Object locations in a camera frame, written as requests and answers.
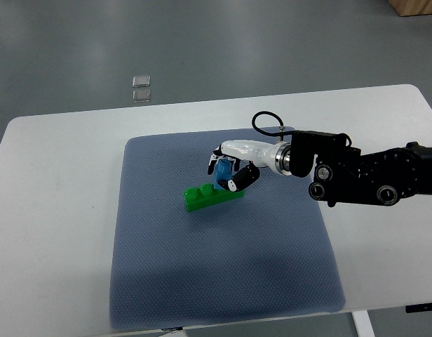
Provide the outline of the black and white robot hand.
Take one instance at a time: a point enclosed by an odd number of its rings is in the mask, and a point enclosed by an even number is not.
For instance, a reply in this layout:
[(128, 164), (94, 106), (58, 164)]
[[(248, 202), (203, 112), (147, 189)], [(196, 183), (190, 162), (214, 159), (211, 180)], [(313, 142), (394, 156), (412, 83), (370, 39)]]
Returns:
[(230, 192), (240, 192), (253, 184), (260, 175), (260, 168), (268, 167), (274, 173), (289, 176), (285, 160), (289, 143), (270, 144), (255, 140), (227, 140), (217, 147), (210, 157), (208, 175), (212, 175), (216, 164), (222, 159), (234, 163), (236, 172), (229, 180), (218, 180), (217, 184)]

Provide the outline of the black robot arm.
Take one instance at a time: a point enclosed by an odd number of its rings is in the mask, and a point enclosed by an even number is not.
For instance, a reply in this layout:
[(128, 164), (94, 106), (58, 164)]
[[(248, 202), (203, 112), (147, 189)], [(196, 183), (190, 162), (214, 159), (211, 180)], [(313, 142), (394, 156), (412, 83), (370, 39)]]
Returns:
[(416, 194), (432, 195), (432, 147), (411, 142), (382, 152), (362, 154), (345, 133), (291, 131), (279, 150), (281, 173), (313, 181), (309, 195), (336, 203), (393, 206)]

